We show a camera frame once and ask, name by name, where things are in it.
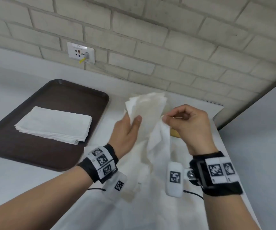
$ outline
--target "qr-like marker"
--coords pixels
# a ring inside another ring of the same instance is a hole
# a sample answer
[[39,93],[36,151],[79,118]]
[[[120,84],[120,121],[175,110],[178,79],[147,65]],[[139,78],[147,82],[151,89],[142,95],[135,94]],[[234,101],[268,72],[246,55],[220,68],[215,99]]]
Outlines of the qr-like marker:
[[170,171],[170,182],[181,183],[181,173]]
[[209,165],[208,167],[209,167],[210,175],[212,177],[223,176],[223,172],[220,164]]
[[97,156],[98,154],[100,154],[100,153],[102,153],[102,152],[103,152],[103,151],[100,150],[100,149],[98,148],[98,149],[94,150],[94,151],[92,152],[92,154],[93,154],[93,156]]
[[98,163],[100,164],[100,166],[102,166],[103,164],[105,164],[108,159],[106,158],[105,154],[99,156],[97,159]]
[[111,165],[107,165],[106,167],[103,168],[103,172],[104,172],[104,176],[106,176],[106,174],[109,174],[112,171],[111,169]]
[[115,186],[115,189],[118,190],[118,191],[120,191],[122,189],[123,185],[124,185],[123,182],[118,181],[118,183]]
[[223,167],[224,167],[224,170],[226,172],[226,175],[233,175],[233,174],[235,174],[235,170],[234,170],[231,162],[223,163]]

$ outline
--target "black wrist strap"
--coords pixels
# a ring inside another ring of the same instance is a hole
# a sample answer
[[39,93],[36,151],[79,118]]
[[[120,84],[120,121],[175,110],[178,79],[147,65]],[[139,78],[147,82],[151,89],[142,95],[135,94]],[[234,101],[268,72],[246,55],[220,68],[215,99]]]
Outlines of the black wrist strap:
[[[205,154],[205,155],[197,155],[194,156],[193,159],[190,161],[190,168],[193,170],[193,173],[195,177],[197,178],[197,181],[190,181],[194,185],[201,185],[203,193],[209,195],[209,196],[226,196],[226,195],[232,195],[232,194],[242,194],[242,188],[240,186],[240,183],[238,181],[235,182],[227,182],[226,183],[220,183],[220,184],[214,184],[213,179],[215,178],[216,174],[210,175],[211,172],[207,166],[207,163],[205,159],[209,158],[223,158],[224,154],[219,151],[211,154]],[[224,163],[223,166],[221,165],[215,165],[217,166],[218,170],[216,170],[220,175],[225,173],[227,175],[235,175],[236,171],[232,166],[232,163]],[[224,166],[228,166],[230,170],[223,171],[225,168]]]
[[[109,152],[112,160],[109,161],[104,155],[104,149],[101,150],[101,147],[99,147],[89,152],[87,157],[78,164],[78,166],[86,171],[93,182],[100,181],[102,184],[110,179],[113,174],[118,171],[116,164],[119,162],[119,159],[117,158],[115,151],[110,144],[106,144],[104,148]],[[95,162],[100,163],[99,165],[96,164],[99,168],[94,166],[93,163]],[[103,174],[104,177],[100,179],[99,174]]]

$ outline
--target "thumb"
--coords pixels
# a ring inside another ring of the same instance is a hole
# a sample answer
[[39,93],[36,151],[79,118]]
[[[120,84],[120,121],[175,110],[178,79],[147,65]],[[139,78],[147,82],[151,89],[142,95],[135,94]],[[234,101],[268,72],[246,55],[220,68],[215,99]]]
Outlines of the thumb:
[[175,118],[167,116],[167,115],[164,115],[162,117],[162,120],[165,124],[169,125],[170,127],[174,128],[175,130],[178,130],[183,122],[180,119],[175,119]]
[[130,132],[128,133],[130,138],[137,139],[138,130],[140,128],[141,122],[142,122],[142,117],[140,115],[138,115],[134,119],[133,124],[132,124],[132,128],[131,128]]

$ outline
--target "hand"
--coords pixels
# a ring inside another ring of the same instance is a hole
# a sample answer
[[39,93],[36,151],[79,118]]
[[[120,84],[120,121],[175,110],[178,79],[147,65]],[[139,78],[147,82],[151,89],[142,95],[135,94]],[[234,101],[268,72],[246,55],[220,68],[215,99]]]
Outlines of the hand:
[[113,147],[118,159],[132,150],[137,140],[141,121],[142,117],[138,115],[131,125],[131,120],[126,113],[120,121],[116,122],[108,143]]
[[189,105],[174,108],[163,116],[163,122],[174,128],[187,144],[191,155],[217,152],[210,130],[208,115],[205,111]]

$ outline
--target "wall socket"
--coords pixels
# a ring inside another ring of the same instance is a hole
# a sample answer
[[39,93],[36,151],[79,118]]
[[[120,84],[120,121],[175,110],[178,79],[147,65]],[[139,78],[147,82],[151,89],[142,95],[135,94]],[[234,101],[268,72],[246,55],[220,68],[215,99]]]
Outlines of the wall socket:
[[75,60],[86,58],[85,61],[88,61],[91,64],[95,63],[94,48],[82,46],[76,43],[68,42],[68,56]]

